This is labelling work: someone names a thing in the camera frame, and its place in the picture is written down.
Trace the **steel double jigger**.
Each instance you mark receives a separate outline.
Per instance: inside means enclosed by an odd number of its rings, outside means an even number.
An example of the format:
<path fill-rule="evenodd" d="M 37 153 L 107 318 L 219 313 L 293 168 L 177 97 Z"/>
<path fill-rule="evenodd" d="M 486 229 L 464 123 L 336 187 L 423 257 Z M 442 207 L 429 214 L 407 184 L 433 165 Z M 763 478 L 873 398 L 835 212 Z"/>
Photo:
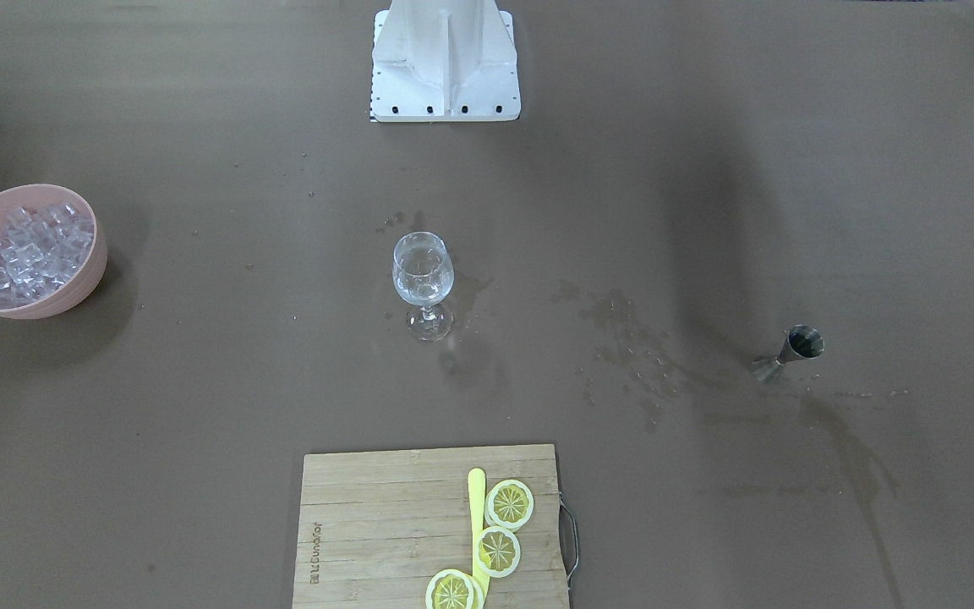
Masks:
<path fill-rule="evenodd" d="M 792 326 L 785 331 L 780 351 L 768 358 L 755 359 L 751 365 L 753 377 L 761 384 L 772 384 L 780 378 L 784 368 L 796 361 L 812 361 L 826 350 L 822 333 L 809 325 Z"/>

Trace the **clear wine glass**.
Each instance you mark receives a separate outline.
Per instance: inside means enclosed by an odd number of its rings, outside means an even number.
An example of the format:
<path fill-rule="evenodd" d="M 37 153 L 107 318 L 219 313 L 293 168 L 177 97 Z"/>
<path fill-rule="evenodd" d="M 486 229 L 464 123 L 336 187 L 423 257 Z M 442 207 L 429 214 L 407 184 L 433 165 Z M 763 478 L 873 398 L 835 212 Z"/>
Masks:
<path fill-rule="evenodd" d="M 453 285 L 455 269 L 440 236 L 428 231 L 403 235 L 391 255 L 391 281 L 408 305 L 408 328 L 420 342 L 439 342 L 453 325 L 443 305 Z"/>

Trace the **clear ice cubes pile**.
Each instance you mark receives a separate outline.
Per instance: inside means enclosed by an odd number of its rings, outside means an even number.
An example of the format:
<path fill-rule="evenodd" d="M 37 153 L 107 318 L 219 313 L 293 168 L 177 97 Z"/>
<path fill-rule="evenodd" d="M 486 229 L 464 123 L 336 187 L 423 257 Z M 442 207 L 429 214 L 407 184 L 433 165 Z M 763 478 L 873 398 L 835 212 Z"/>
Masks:
<path fill-rule="evenodd" d="M 16 207 L 0 230 L 0 310 L 47 299 L 73 280 L 96 246 L 96 220 L 74 204 Z"/>

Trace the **yellow plastic knife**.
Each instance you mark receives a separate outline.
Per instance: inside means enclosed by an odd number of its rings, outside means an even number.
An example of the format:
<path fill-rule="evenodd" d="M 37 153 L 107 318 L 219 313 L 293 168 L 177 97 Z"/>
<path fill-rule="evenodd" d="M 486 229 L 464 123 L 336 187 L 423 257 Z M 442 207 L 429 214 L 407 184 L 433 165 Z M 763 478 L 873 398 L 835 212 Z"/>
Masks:
<path fill-rule="evenodd" d="M 479 566 L 479 553 L 477 552 L 477 540 L 482 535 L 484 529 L 484 471 L 482 468 L 472 468 L 468 471 L 468 504 L 470 504 L 470 524 L 472 541 L 472 570 L 473 581 L 477 585 L 477 605 L 476 608 L 484 608 L 487 592 L 490 590 L 490 577 L 482 567 Z"/>

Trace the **lemon slice far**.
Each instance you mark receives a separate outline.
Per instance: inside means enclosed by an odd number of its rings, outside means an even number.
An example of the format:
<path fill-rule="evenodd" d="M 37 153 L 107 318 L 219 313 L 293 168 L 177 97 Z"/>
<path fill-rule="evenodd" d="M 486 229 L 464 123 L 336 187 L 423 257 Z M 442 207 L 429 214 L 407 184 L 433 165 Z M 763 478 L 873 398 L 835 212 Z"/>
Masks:
<path fill-rule="evenodd" d="M 492 527 L 517 532 L 534 513 L 534 494 L 524 481 L 506 479 L 495 483 L 484 497 L 484 520 Z"/>

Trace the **lemon slice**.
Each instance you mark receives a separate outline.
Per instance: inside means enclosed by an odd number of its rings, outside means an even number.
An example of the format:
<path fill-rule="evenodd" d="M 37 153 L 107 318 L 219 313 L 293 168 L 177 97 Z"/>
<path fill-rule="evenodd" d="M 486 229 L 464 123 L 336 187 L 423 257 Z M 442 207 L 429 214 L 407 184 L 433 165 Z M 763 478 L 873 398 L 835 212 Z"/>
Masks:
<path fill-rule="evenodd" d="M 473 540 L 474 572 L 491 579 L 510 577 L 517 571 L 522 554 L 517 533 L 492 525 L 482 529 Z"/>
<path fill-rule="evenodd" d="M 506 479 L 495 483 L 484 497 L 484 520 L 492 527 L 517 532 L 534 513 L 534 494 L 524 481 Z"/>
<path fill-rule="evenodd" d="M 484 592 L 471 574 L 457 569 L 436 572 L 426 586 L 425 608 L 483 608 Z"/>

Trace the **lemon slice middle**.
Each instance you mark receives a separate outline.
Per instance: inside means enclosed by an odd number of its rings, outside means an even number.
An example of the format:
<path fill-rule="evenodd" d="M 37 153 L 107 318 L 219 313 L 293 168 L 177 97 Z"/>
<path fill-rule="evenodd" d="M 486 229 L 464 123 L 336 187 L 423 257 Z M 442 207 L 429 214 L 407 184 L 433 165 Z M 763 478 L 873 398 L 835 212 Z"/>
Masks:
<path fill-rule="evenodd" d="M 517 571 L 522 554 L 517 533 L 492 525 L 482 529 L 473 540 L 474 572 L 491 579 L 510 577 Z"/>

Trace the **bamboo cutting board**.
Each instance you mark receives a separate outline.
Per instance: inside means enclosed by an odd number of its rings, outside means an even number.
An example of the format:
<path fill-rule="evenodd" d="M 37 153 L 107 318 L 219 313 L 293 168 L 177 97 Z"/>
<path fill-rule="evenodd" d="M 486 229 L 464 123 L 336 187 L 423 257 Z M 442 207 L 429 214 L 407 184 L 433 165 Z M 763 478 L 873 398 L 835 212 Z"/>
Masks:
<path fill-rule="evenodd" d="M 484 604 L 568 608 L 552 444 L 306 455 L 294 608 L 423 608 L 436 572 L 471 572 L 473 468 L 487 486 L 515 479 L 534 494 L 533 516 L 517 535 L 523 558 L 490 583 Z"/>

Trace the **lemon slice near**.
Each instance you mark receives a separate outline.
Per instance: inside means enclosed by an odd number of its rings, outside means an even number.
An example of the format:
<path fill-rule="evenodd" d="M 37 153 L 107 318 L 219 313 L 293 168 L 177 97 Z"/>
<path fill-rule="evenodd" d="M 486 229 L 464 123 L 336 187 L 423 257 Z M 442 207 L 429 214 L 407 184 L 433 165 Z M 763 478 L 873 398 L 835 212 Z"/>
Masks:
<path fill-rule="evenodd" d="M 457 569 L 436 572 L 426 586 L 425 608 L 483 608 L 484 592 L 471 574 Z"/>

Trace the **pink bowl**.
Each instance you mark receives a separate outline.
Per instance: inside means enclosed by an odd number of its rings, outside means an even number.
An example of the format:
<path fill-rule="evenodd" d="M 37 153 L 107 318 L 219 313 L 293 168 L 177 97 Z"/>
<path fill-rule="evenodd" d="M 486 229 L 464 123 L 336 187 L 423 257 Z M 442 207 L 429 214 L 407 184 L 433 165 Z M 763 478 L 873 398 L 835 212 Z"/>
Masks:
<path fill-rule="evenodd" d="M 0 192 L 0 231 L 8 220 L 8 214 L 24 207 L 27 211 L 42 211 L 56 204 L 69 203 L 82 216 L 94 223 L 94 244 L 82 261 L 79 270 L 64 286 L 49 296 L 23 307 L 0 309 L 0 317 L 15 320 L 35 320 L 61 313 L 76 307 L 97 288 L 104 277 L 107 263 L 107 238 L 101 221 L 91 205 L 78 193 L 55 184 L 27 184 Z"/>

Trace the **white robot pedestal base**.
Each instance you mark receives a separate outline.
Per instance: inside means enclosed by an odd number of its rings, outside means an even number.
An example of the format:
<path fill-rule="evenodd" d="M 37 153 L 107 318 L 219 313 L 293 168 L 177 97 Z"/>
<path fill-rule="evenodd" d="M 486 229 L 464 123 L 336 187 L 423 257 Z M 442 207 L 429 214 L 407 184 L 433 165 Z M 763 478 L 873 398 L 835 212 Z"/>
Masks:
<path fill-rule="evenodd" d="M 372 32 L 371 120 L 521 116 L 514 19 L 495 1 L 394 1 L 375 13 Z"/>

